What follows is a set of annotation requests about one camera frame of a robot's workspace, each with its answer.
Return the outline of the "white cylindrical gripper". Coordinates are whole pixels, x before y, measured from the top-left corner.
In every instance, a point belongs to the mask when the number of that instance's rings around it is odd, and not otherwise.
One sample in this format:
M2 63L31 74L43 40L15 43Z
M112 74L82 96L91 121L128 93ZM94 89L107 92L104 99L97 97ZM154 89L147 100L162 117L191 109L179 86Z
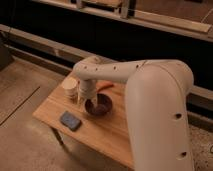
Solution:
M81 80L79 84L79 96L77 97L77 105L81 106L85 99L91 99L94 107L98 106L98 97L96 96L96 80Z

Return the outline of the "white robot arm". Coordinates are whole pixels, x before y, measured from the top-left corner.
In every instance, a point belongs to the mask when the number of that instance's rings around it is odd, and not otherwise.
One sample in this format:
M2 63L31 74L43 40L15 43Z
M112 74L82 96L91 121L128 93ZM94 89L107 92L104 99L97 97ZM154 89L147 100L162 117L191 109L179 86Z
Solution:
M180 60L103 64L96 56L74 65L79 94L90 99L98 80L125 85L125 113L135 171L195 171L186 97L194 83Z

